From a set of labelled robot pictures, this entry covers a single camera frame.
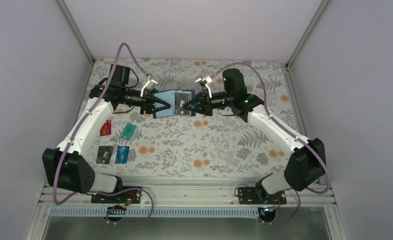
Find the blue leather card holder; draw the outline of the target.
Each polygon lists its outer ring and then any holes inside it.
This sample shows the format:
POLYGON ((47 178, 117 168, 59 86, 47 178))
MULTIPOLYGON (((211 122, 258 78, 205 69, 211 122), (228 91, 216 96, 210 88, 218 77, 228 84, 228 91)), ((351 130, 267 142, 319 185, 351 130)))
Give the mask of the blue leather card holder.
POLYGON ((195 112, 184 109, 185 103, 195 97, 195 91, 191 89, 170 89, 158 91, 152 94, 153 97, 161 100, 154 103, 154 119, 165 117, 194 117, 195 112))

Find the teal green credit card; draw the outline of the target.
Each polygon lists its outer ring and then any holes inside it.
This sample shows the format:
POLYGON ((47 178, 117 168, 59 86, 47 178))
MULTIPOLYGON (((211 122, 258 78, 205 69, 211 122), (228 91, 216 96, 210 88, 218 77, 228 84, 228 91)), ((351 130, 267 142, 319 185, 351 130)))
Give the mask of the teal green credit card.
POLYGON ((123 128, 119 138, 122 140, 130 141, 137 130, 137 126, 132 123, 127 123, 123 128))

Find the red credit card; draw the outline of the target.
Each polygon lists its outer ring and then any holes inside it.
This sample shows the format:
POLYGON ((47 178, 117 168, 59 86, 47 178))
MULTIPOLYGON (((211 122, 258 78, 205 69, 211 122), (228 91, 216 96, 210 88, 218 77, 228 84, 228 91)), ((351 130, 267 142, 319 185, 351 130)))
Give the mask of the red credit card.
POLYGON ((112 134, 112 120, 108 119, 103 123, 99 131, 99 135, 103 137, 103 136, 109 136, 111 134, 112 134))

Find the blue credit card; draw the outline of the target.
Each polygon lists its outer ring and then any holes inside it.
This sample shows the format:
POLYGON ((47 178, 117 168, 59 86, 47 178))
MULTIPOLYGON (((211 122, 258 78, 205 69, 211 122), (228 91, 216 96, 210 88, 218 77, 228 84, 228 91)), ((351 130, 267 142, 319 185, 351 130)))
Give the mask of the blue credit card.
POLYGON ((120 146, 119 145, 117 147, 115 163, 116 164, 126 164, 128 162, 129 150, 130 150, 129 146, 120 146))

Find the black credit card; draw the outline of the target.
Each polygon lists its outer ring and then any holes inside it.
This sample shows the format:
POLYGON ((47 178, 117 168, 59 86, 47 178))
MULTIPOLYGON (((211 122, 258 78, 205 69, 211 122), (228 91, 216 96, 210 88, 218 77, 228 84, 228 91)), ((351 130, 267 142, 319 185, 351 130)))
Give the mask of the black credit card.
POLYGON ((98 147, 96 163, 109 164, 113 154, 114 147, 109 145, 102 145, 98 147))

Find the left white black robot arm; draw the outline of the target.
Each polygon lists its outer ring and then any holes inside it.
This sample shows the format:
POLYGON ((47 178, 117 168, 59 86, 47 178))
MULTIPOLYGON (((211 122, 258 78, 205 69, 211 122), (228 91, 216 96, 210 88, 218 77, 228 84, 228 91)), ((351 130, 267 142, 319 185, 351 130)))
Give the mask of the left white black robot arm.
POLYGON ((120 187, 120 177, 96 173, 85 157, 100 129, 118 105, 139 107, 140 113, 153 114, 171 104, 154 96, 156 81, 149 79, 141 90, 126 86, 121 78, 100 83, 91 89, 85 110, 70 133, 56 148, 42 154, 45 174, 50 186, 75 193, 112 193, 120 187))

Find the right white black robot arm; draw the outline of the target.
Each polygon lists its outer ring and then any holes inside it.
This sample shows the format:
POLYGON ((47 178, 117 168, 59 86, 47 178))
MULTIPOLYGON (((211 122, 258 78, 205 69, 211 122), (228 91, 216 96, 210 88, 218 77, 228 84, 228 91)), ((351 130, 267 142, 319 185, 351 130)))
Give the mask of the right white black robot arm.
POLYGON ((284 170, 271 173, 256 183, 261 195, 285 190, 301 192, 322 176, 329 177, 324 143, 293 130, 268 109, 267 100, 248 93, 244 76, 237 68, 222 72, 224 91, 213 93, 210 76, 196 80, 203 89, 182 104, 185 110, 211 116, 214 109, 229 107, 235 116, 259 129, 289 157, 284 170))

